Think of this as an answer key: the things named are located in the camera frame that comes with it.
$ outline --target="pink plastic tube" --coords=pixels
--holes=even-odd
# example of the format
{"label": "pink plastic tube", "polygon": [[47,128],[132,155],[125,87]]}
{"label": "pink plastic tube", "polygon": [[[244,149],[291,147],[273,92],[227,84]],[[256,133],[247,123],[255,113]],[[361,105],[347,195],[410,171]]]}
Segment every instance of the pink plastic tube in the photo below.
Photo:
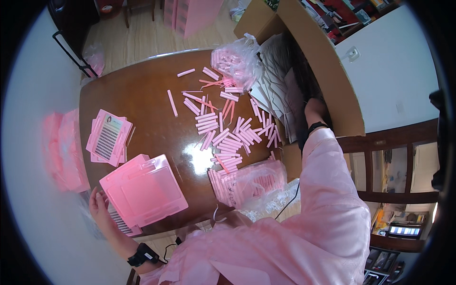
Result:
{"label": "pink plastic tube", "polygon": [[226,87],[225,92],[233,92],[233,93],[242,93],[244,91],[244,88],[242,87]]}
{"label": "pink plastic tube", "polygon": [[[217,165],[217,164],[220,164],[220,162],[218,162],[217,158],[212,158],[212,159],[215,159],[214,162],[215,162],[216,165]],[[222,159],[222,162],[226,164],[228,161],[233,161],[233,160],[235,160],[235,159],[236,159],[235,156],[231,156],[230,158]]]}
{"label": "pink plastic tube", "polygon": [[268,129],[270,129],[272,127],[272,124],[268,125],[267,127],[265,127],[263,130],[261,130],[259,133],[257,133],[257,135],[262,135],[263,133],[265,133]]}
{"label": "pink plastic tube", "polygon": [[228,133],[228,136],[230,138],[232,138],[232,139],[235,139],[235,140],[239,141],[239,142],[241,141],[237,136],[233,135],[232,133]]}
{"label": "pink plastic tube", "polygon": [[189,104],[192,106],[192,108],[194,108],[195,110],[198,111],[198,114],[199,114],[200,109],[199,109],[192,101],[190,101],[188,98],[184,98],[184,101],[186,101],[187,103],[189,103]]}
{"label": "pink plastic tube", "polygon": [[215,133],[216,133],[216,131],[213,130],[213,131],[209,134],[209,136],[206,138],[206,140],[205,140],[204,143],[203,143],[203,146],[204,146],[203,149],[207,150],[207,149],[209,148],[209,145],[211,144],[211,140],[212,140],[212,138],[215,136]]}
{"label": "pink plastic tube", "polygon": [[[203,96],[203,97],[202,97],[202,100],[203,100],[203,101],[206,101],[206,96]],[[201,104],[200,114],[201,114],[201,115],[204,115],[204,105],[203,105],[203,104]]]}
{"label": "pink plastic tube", "polygon": [[218,138],[215,142],[213,142],[212,145],[218,145],[224,138],[227,137],[228,134],[229,134],[228,132],[225,133],[225,134],[223,134],[223,136],[221,136],[221,137]]}
{"label": "pink plastic tube", "polygon": [[[271,122],[269,122],[269,119],[266,119],[266,126],[271,125]],[[266,136],[269,136],[269,129],[266,128],[266,132],[264,133]]]}
{"label": "pink plastic tube", "polygon": [[241,131],[241,132],[239,133],[239,136],[242,136],[242,137],[245,138],[251,145],[254,145],[254,140],[253,140],[253,138],[251,138],[250,135],[247,134],[246,132]]}
{"label": "pink plastic tube", "polygon": [[217,125],[215,125],[215,126],[213,126],[213,127],[209,128],[209,129],[206,129],[206,130],[202,130],[202,131],[199,131],[199,132],[198,132],[198,135],[201,135],[201,134],[204,134],[204,133],[210,132],[211,130],[215,130],[215,129],[217,129],[217,128],[218,128],[218,126],[217,126]]}
{"label": "pink plastic tube", "polygon": [[215,122],[215,123],[212,123],[212,124],[207,124],[205,126],[201,126],[201,127],[198,128],[198,130],[206,130],[206,129],[209,129],[209,128],[213,127],[213,126],[217,126],[218,127],[218,123]]}
{"label": "pink plastic tube", "polygon": [[189,70],[187,70],[187,71],[184,71],[184,72],[179,73],[179,74],[177,75],[177,77],[184,76],[184,75],[189,74],[189,73],[192,73],[192,72],[194,72],[194,71],[195,71],[194,68],[189,69]]}
{"label": "pink plastic tube", "polygon": [[197,116],[195,117],[195,120],[201,120],[201,119],[205,119],[205,118],[208,118],[208,117],[216,117],[217,115],[215,113],[208,113],[208,114],[205,114],[205,115],[201,115],[201,116]]}
{"label": "pink plastic tube", "polygon": [[274,126],[274,129],[277,132],[277,135],[275,137],[279,140],[279,142],[282,142],[282,140],[280,139],[279,130],[277,129],[277,125]]}
{"label": "pink plastic tube", "polygon": [[229,169],[230,166],[233,166],[233,165],[238,164],[238,163],[236,163],[236,162],[238,162],[238,161],[242,161],[242,156],[237,157],[237,158],[235,158],[235,159],[233,159],[233,160],[231,160],[231,161],[227,161],[227,162],[224,162],[224,161],[223,161],[223,164],[226,166],[226,168]]}
{"label": "pink plastic tube", "polygon": [[212,72],[209,68],[207,67],[204,67],[202,69],[202,72],[204,74],[206,74],[207,76],[209,76],[210,78],[214,79],[215,81],[218,81],[218,79],[220,78],[220,76],[216,75],[214,72]]}
{"label": "pink plastic tube", "polygon": [[254,111],[255,116],[258,116],[258,114],[256,112],[256,109],[255,109],[255,103],[254,103],[254,100],[252,98],[250,98],[250,105],[252,105],[252,109]]}
{"label": "pink plastic tube", "polygon": [[231,94],[228,94],[228,93],[223,92],[223,91],[220,91],[220,97],[223,97],[223,98],[226,98],[226,99],[230,99],[230,100],[232,100],[234,102],[239,101],[239,97],[231,95]]}
{"label": "pink plastic tube", "polygon": [[269,139],[269,143],[266,145],[266,147],[270,147],[272,142],[274,141],[274,138],[275,138],[275,132],[274,134],[271,136],[271,138]]}
{"label": "pink plastic tube", "polygon": [[199,115],[199,111],[196,111],[192,105],[190,105],[187,101],[184,101],[184,105],[186,105],[192,112],[195,113],[195,115]]}
{"label": "pink plastic tube", "polygon": [[259,112],[258,105],[254,105],[254,108],[255,108],[255,110],[256,110],[256,112],[257,112],[258,121],[259,121],[260,123],[262,123],[263,120],[261,119],[261,114],[260,114],[260,112]]}
{"label": "pink plastic tube", "polygon": [[264,110],[261,110],[261,117],[263,118],[263,129],[266,128],[266,120],[264,119]]}
{"label": "pink plastic tube", "polygon": [[201,98],[198,98],[198,97],[196,97],[196,96],[193,96],[193,95],[191,95],[191,94],[189,94],[189,93],[185,93],[185,92],[184,92],[184,93],[182,93],[182,95],[184,95],[185,97],[188,97],[188,98],[190,98],[190,99],[193,99],[193,100],[201,100]]}
{"label": "pink plastic tube", "polygon": [[171,103],[172,111],[174,113],[174,117],[177,117],[176,105],[174,104],[174,100],[173,100],[172,95],[171,95],[171,90],[168,90],[168,97],[170,99],[170,103]]}
{"label": "pink plastic tube", "polygon": [[245,130],[250,129],[251,126],[252,126],[251,124],[248,124],[247,126],[243,127],[241,130],[243,130],[245,132]]}
{"label": "pink plastic tube", "polygon": [[206,121],[206,122],[195,124],[195,127],[198,128],[198,127],[205,126],[207,124],[213,124],[213,123],[216,123],[216,122],[217,122],[216,120],[210,120],[210,121]]}
{"label": "pink plastic tube", "polygon": [[222,157],[222,156],[241,156],[239,153],[234,153],[234,152],[224,152],[224,153],[217,153],[217,155],[219,157]]}
{"label": "pink plastic tube", "polygon": [[227,140],[226,138],[225,138],[224,140],[222,140],[221,143],[224,143],[224,144],[230,145],[230,146],[234,146],[234,147],[236,147],[236,148],[240,148],[240,147],[242,146],[242,144],[241,144],[240,142],[238,142],[238,141],[236,141],[236,140],[231,140],[231,141],[229,141],[229,140]]}
{"label": "pink plastic tube", "polygon": [[220,142],[218,144],[218,146],[226,147],[226,148],[233,149],[233,150],[236,150],[236,151],[239,149],[239,147],[237,145],[233,146],[233,145],[229,145],[229,144],[224,144],[223,142]]}
{"label": "pink plastic tube", "polygon": [[239,132],[239,127],[241,126],[241,117],[238,117],[238,121],[236,123],[236,128],[234,129],[234,132],[237,134]]}
{"label": "pink plastic tube", "polygon": [[223,132],[223,119],[222,119],[222,112],[218,113],[218,124],[220,125],[220,133]]}
{"label": "pink plastic tube", "polygon": [[251,120],[252,120],[252,118],[248,118],[247,121],[245,121],[245,122],[242,124],[242,126],[240,127],[240,129],[243,130],[243,129],[245,128],[245,126],[247,126],[247,125],[250,123]]}
{"label": "pink plastic tube", "polygon": [[207,117],[207,118],[204,118],[204,119],[200,119],[200,120],[197,120],[198,123],[204,123],[204,122],[208,122],[208,121],[215,121],[217,119],[217,116],[211,116],[211,117]]}
{"label": "pink plastic tube", "polygon": [[222,136],[224,136],[225,134],[227,134],[229,132],[229,129],[226,128],[223,132],[221,132],[218,136],[216,136],[215,138],[212,139],[212,142],[215,142],[216,140],[218,140],[219,138],[221,138]]}
{"label": "pink plastic tube", "polygon": [[[228,169],[228,171],[229,171],[229,173],[233,173],[233,172],[238,171],[238,169],[237,169],[237,167],[235,167],[235,168],[233,168],[233,169]],[[217,174],[220,174],[220,175],[221,175],[221,174],[227,174],[227,172],[226,172],[225,170],[222,169],[222,170],[217,171]]]}
{"label": "pink plastic tube", "polygon": [[271,139],[271,137],[272,137],[272,132],[274,131],[274,123],[272,123],[271,125],[272,125],[272,126],[271,126],[271,128],[270,128],[271,131],[269,132],[268,140]]}
{"label": "pink plastic tube", "polygon": [[246,131],[246,133],[248,133],[251,137],[253,137],[253,139],[257,142],[257,143],[260,143],[262,141],[262,139],[259,137],[259,135],[257,135],[254,131],[252,131],[252,129],[248,129]]}
{"label": "pink plastic tube", "polygon": [[243,136],[241,136],[240,133],[237,134],[236,136],[237,136],[238,138],[240,138],[241,141],[242,141],[245,145],[250,145],[249,141],[246,140]]}
{"label": "pink plastic tube", "polygon": [[244,144],[244,149],[246,153],[251,153],[250,148],[248,145]]}
{"label": "pink plastic tube", "polygon": [[239,145],[240,147],[242,146],[242,143],[238,140],[232,140],[232,139],[229,139],[229,138],[225,138],[223,141],[228,141],[230,143],[234,143],[236,145]]}
{"label": "pink plastic tube", "polygon": [[201,148],[200,148],[201,151],[204,149],[204,144],[206,143],[206,140],[207,140],[207,138],[208,138],[210,135],[211,135],[211,133],[206,133],[206,134],[202,137],[202,139],[200,140],[200,141],[202,141],[203,139],[205,139],[204,142],[202,142],[202,144],[201,144]]}

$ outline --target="clear plastic bag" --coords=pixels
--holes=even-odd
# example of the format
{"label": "clear plastic bag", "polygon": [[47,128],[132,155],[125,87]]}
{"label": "clear plastic bag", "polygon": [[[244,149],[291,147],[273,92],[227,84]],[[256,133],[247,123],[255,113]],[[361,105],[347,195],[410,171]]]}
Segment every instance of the clear plastic bag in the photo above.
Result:
{"label": "clear plastic bag", "polygon": [[217,199],[241,210],[264,210],[278,192],[287,189],[285,166],[272,159],[246,166],[219,179],[216,183],[220,187],[214,189]]}
{"label": "clear plastic bag", "polygon": [[244,15],[246,8],[247,8],[247,5],[245,5],[242,1],[239,1],[238,6],[229,11],[231,20],[238,23],[239,20],[241,19],[242,15]]}
{"label": "clear plastic bag", "polygon": [[90,189],[79,135],[79,109],[53,113],[44,120],[43,153],[46,170],[60,191]]}
{"label": "clear plastic bag", "polygon": [[260,46],[255,37],[248,33],[244,36],[213,50],[211,66],[225,76],[233,78],[236,87],[248,91],[261,76],[262,66],[257,56]]}
{"label": "clear plastic bag", "polygon": [[[95,71],[98,77],[100,77],[104,69],[104,52],[101,43],[97,42],[93,45],[88,46],[84,50],[83,58],[85,61],[87,61],[90,67],[92,67],[93,71]],[[95,76],[90,69],[86,68],[85,71],[91,77]]]}

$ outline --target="pink plastic case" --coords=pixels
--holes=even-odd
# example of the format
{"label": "pink plastic case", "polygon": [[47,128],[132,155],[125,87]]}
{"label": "pink plastic case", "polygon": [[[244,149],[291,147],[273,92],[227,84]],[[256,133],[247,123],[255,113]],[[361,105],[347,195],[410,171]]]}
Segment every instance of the pink plastic case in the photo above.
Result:
{"label": "pink plastic case", "polygon": [[188,208],[165,155],[138,155],[100,180],[125,224],[144,227]]}
{"label": "pink plastic case", "polygon": [[100,109],[86,149],[117,167],[132,126],[129,121]]}

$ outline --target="pink drawer unit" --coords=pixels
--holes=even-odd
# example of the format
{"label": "pink drawer unit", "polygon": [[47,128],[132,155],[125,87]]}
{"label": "pink drawer unit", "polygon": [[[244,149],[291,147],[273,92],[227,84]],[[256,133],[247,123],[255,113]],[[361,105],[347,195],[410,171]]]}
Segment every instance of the pink drawer unit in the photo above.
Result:
{"label": "pink drawer unit", "polygon": [[223,0],[179,0],[176,32],[188,38],[215,21]]}
{"label": "pink drawer unit", "polygon": [[163,8],[164,24],[173,30],[176,28],[177,4],[178,0],[165,0]]}
{"label": "pink drawer unit", "polygon": [[127,227],[144,227],[188,207],[165,155],[138,155],[100,180]]}

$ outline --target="smartwatch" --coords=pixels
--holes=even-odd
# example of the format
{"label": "smartwatch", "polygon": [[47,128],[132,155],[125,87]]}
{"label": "smartwatch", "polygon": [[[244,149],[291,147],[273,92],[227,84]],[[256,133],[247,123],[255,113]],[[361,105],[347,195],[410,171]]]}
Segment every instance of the smartwatch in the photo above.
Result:
{"label": "smartwatch", "polygon": [[145,243],[140,243],[138,246],[136,253],[128,258],[128,264],[134,267],[141,266],[146,260],[157,263],[160,256],[155,253],[150,247],[147,246]]}
{"label": "smartwatch", "polygon": [[324,124],[324,123],[322,123],[322,122],[313,123],[313,124],[311,125],[311,127],[309,128],[309,130],[307,131],[307,133],[310,134],[313,130],[315,130],[316,128],[319,128],[319,127],[328,128],[328,125],[327,125],[327,124]]}

